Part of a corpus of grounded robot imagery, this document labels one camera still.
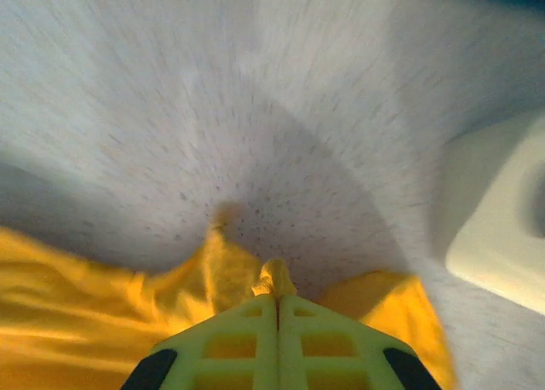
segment yellow fabric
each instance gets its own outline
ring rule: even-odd
[[[282,260],[262,265],[223,235],[220,212],[198,252],[151,276],[0,228],[0,388],[119,389],[165,338],[254,295],[294,294]],[[415,277],[373,272],[318,302],[410,344],[445,390],[456,378],[439,321]]]

